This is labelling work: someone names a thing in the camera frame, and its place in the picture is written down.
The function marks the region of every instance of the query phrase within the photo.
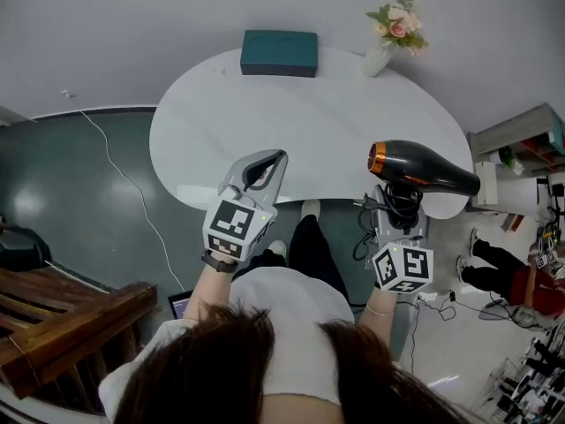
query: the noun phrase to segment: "white cable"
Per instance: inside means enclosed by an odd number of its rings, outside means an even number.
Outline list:
[[[79,113],[82,113],[82,116],[84,116],[91,125],[96,127],[96,129],[98,129],[100,131],[100,133],[102,134],[102,136],[104,137],[104,142],[106,143],[106,156],[108,157],[108,160],[112,164],[112,166],[116,169],[116,171],[118,173],[120,173],[122,178],[124,178],[126,181],[128,181],[130,184],[132,184],[132,186],[134,186],[135,188],[138,189],[139,196],[141,196],[141,203],[143,204],[143,212],[145,212],[145,218],[147,219],[147,222],[151,225],[151,227],[153,228],[153,231],[155,231],[155,234],[157,234],[157,237],[159,238],[159,240],[162,243],[162,250],[165,253],[165,260],[167,261],[167,267],[169,268],[169,272],[177,280],[178,285],[180,286],[180,288],[184,292],[185,288],[184,288],[183,284],[180,282],[180,280],[178,279],[178,276],[175,274],[175,272],[173,271],[173,269],[170,266],[169,254],[167,253],[167,246],[165,245],[165,241],[163,240],[161,233],[157,230],[157,228],[155,228],[155,225],[153,224],[153,222],[149,218],[149,215],[147,214],[147,206],[146,206],[146,203],[145,203],[145,196],[143,196],[143,191],[141,190],[141,188],[139,188],[139,186],[137,184],[135,184],[131,179],[129,179],[127,176],[125,176],[124,172],[121,171],[114,162],[112,162],[112,158],[109,154],[108,137],[106,136],[106,133],[104,133],[104,131],[100,128],[100,126],[98,126],[98,124],[96,124],[92,119],[90,119],[90,117],[88,117],[87,114],[84,111],[79,110]]]

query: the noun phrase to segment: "brown hair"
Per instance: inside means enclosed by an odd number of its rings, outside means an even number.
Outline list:
[[[337,389],[347,424],[383,421],[468,422],[424,384],[396,368],[369,330],[335,321],[320,325],[334,348]],[[134,371],[116,424],[258,423],[262,383],[275,333],[267,311],[210,307],[208,318],[154,350]]]

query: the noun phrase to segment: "white table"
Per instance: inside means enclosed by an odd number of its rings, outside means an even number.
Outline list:
[[[412,140],[472,171],[456,121],[424,90],[390,70],[363,77],[363,58],[320,48],[315,79],[243,76],[241,50],[198,64],[165,93],[149,148],[167,190],[195,208],[210,198],[238,158],[281,148],[289,154],[279,201],[362,198],[378,183],[367,172],[374,141]],[[458,214],[466,197],[429,193],[433,218]]]

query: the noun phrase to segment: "gray tile floor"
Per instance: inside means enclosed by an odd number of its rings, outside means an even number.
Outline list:
[[[204,212],[176,200],[155,175],[148,148],[152,116],[106,114],[93,120],[107,133],[114,162],[143,190],[171,267],[191,289],[202,268]],[[1,127],[0,164],[0,212],[35,230],[57,262],[84,276],[112,287],[137,280],[157,284],[160,310],[149,320],[148,332],[171,317],[167,297],[180,290],[168,271],[162,244],[145,219],[139,193],[111,167],[104,138],[84,117]],[[279,210],[276,225],[258,249],[275,239],[290,242],[300,203],[285,203]],[[374,280],[362,262],[351,258],[362,235],[357,212],[352,201],[323,201],[320,226],[350,300],[363,302]],[[393,330],[396,358],[408,334],[406,315],[399,311]]]

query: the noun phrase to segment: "white shoe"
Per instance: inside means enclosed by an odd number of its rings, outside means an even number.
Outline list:
[[[268,246],[268,249],[286,259],[286,244],[282,240],[275,240],[275,242]]]
[[[457,256],[457,261],[456,261],[457,276],[459,276],[459,281],[461,281],[462,283],[464,283],[462,273],[465,267],[469,267],[469,262],[467,262],[465,256]]]
[[[478,240],[478,229],[473,228],[473,231],[471,231],[471,242],[469,244],[469,256],[474,256],[473,247],[475,246],[475,242],[477,242],[477,240]]]
[[[315,216],[316,220],[320,218],[320,200],[306,200],[302,203],[302,212],[300,213],[300,220],[305,216]]]

